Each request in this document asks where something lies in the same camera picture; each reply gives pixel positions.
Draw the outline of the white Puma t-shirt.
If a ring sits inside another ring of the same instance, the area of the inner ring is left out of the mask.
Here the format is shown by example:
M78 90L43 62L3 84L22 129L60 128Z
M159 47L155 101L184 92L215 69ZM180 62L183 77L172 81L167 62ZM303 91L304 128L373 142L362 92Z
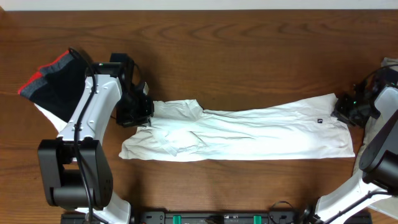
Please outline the white Puma t-shirt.
M347 125L331 116L336 101L331 93L245 111L155 101L151 124L125 140L119 156L173 162L353 157Z

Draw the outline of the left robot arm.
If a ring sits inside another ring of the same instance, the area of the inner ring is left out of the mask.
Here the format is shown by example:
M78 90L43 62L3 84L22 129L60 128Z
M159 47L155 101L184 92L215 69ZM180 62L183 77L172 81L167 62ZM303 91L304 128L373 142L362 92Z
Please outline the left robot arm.
M39 144L47 203L74 212L62 223L134 223L131 204L113 190L103 137L113 114L124 128L150 124L154 109L146 84L132 82L138 69L135 62L94 63L67 125Z

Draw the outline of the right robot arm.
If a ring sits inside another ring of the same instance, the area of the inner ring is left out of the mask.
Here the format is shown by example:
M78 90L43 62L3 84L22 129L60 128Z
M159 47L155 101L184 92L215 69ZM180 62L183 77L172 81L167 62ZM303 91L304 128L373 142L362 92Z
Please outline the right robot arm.
M368 205L397 196L397 88L383 89L374 104L386 123L363 151L359 170L318 200L316 223L344 223Z

